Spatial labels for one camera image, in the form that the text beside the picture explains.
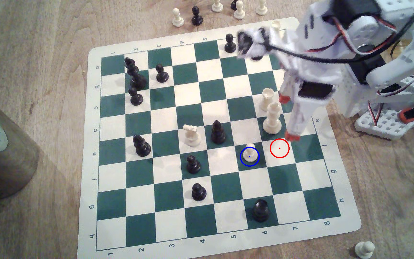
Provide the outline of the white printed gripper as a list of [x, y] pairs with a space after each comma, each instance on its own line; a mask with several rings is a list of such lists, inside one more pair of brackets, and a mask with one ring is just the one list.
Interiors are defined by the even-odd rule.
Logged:
[[[309, 57], [339, 57], [339, 31], [336, 27], [297, 27], [283, 35], [283, 47]], [[278, 91], [279, 103], [293, 102], [285, 139], [298, 141], [314, 111], [326, 106], [341, 80], [341, 65], [319, 63], [284, 54], [283, 83]]]

